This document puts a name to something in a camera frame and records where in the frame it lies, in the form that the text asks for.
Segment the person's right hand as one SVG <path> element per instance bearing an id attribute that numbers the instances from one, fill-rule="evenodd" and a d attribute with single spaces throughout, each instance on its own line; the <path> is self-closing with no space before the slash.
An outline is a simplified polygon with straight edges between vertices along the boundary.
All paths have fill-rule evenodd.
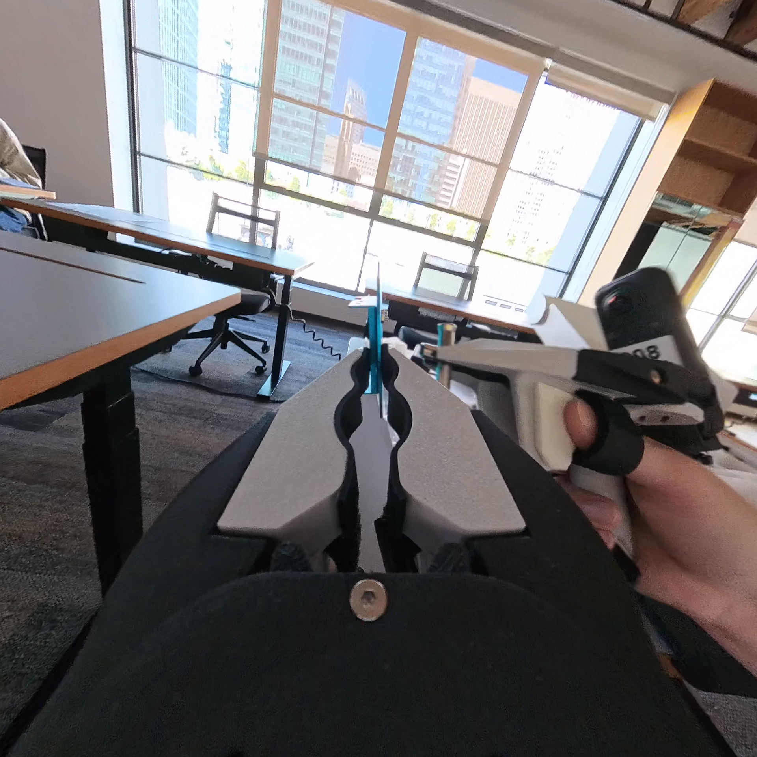
<path id="1" fill-rule="evenodd" d="M 705 538 L 750 502 L 705 466 L 649 438 L 626 483 L 637 509 L 631 523 L 639 591 L 710 635 L 702 613 L 711 598 L 702 573 Z"/>

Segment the blue metal bracket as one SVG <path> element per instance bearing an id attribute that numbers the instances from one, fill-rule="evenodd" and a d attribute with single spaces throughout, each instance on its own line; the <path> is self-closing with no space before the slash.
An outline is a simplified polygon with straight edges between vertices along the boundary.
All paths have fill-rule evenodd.
<path id="1" fill-rule="evenodd" d="M 367 309 L 366 324 L 369 340 L 369 386 L 366 394 L 382 394 L 382 341 L 384 314 L 388 306 L 383 302 L 382 292 L 377 289 L 374 295 L 353 299 L 348 307 Z"/>

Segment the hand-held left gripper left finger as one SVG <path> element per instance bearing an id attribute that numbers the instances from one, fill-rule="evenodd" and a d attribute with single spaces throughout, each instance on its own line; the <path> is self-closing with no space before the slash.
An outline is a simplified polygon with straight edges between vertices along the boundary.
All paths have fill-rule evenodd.
<path id="1" fill-rule="evenodd" d="M 365 350 L 343 360 L 285 402 L 220 516 L 224 535 L 294 543 L 312 561 L 330 555 L 356 570 L 360 552 L 354 449 L 368 385 Z"/>

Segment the tall city-view window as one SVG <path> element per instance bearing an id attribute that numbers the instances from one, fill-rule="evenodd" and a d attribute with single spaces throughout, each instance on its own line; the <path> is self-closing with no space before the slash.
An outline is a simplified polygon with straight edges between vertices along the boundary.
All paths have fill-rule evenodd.
<path id="1" fill-rule="evenodd" d="M 576 297 L 666 96 L 390 2 L 124 2 L 136 206 L 199 229 L 211 195 L 278 210 L 308 282 Z"/>

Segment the wooden shelf unit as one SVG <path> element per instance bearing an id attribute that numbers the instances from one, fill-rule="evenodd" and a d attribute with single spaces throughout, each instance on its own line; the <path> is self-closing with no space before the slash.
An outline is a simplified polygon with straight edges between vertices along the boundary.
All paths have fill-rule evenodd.
<path id="1" fill-rule="evenodd" d="M 658 190 L 743 218 L 756 195 L 756 96 L 720 80 L 684 92 L 660 136 L 672 155 Z"/>

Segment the person's dark clothing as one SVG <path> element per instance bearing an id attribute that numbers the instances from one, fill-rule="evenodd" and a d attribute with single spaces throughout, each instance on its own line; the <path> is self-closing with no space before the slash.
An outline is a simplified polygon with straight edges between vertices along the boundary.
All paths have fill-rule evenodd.
<path id="1" fill-rule="evenodd" d="M 755 676 L 688 615 L 642 593 L 637 599 L 688 684 L 708 693 L 756 698 Z"/>

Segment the frosted glass door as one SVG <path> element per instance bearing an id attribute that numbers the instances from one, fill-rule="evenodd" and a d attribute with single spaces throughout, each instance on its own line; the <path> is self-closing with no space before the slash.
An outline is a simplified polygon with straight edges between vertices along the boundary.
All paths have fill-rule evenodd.
<path id="1" fill-rule="evenodd" d="M 714 207 L 658 192 L 614 279 L 654 267 L 666 271 L 681 294 L 711 248 L 728 244 L 742 223 Z"/>

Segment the black office chair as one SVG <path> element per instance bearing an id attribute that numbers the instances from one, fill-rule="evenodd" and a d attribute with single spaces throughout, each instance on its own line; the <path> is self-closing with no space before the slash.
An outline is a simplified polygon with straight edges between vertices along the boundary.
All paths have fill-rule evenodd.
<path id="1" fill-rule="evenodd" d="M 252 321 L 253 316 L 264 312 L 269 308 L 271 304 L 270 292 L 260 291 L 247 291 L 241 292 L 241 299 L 238 304 L 232 308 L 222 311 L 214 316 L 213 326 L 211 328 L 202 329 L 198 331 L 190 332 L 182 337 L 182 340 L 203 340 L 209 339 L 208 346 L 205 347 L 200 356 L 196 359 L 194 364 L 188 368 L 188 373 L 193 378 L 202 374 L 202 364 L 206 358 L 209 357 L 216 349 L 227 349 L 229 344 L 233 344 L 252 356 L 258 361 L 258 365 L 255 367 L 254 372 L 256 375 L 263 375 L 267 369 L 267 361 L 252 347 L 248 345 L 249 342 L 259 342 L 261 344 L 261 350 L 264 354 L 270 352 L 270 345 L 268 341 L 261 337 L 249 335 L 244 332 L 240 332 L 234 329 L 230 325 L 230 321 L 233 319 L 241 319 L 244 321 Z"/>

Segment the dark slat-back chair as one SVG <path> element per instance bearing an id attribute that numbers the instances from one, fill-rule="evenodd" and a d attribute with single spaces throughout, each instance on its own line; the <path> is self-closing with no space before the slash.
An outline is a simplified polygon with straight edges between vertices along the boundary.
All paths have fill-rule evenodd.
<path id="1" fill-rule="evenodd" d="M 424 252 L 413 288 L 428 295 L 471 301 L 479 267 Z"/>
<path id="2" fill-rule="evenodd" d="M 213 193 L 206 231 L 275 251 L 281 213 Z"/>

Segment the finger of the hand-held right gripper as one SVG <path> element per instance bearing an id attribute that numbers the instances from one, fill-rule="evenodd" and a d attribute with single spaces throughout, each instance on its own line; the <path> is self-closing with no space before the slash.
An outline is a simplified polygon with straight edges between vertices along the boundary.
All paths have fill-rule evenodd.
<path id="1" fill-rule="evenodd" d="M 525 310 L 538 343 L 477 338 L 447 346 L 422 345 L 420 357 L 429 365 L 448 364 L 454 370 L 505 374 L 532 372 L 573 379 L 582 351 L 607 352 L 607 340 L 597 308 L 561 298 L 536 296 Z"/>

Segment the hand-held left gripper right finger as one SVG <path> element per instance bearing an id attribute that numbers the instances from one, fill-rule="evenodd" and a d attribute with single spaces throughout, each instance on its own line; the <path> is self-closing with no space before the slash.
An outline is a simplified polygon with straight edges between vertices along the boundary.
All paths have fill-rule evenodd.
<path id="1" fill-rule="evenodd" d="M 388 572 L 417 572 L 449 543 L 523 535 L 525 520 L 472 410 L 399 350 L 383 346 L 390 454 L 383 511 Z"/>

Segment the window with roller blind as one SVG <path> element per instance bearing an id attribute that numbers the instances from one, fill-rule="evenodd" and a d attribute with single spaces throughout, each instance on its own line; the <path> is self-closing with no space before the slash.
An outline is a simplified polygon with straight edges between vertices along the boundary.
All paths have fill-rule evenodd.
<path id="1" fill-rule="evenodd" d="M 686 313 L 704 361 L 739 381 L 756 379 L 756 335 L 745 330 L 756 307 L 756 248 L 732 241 Z"/>

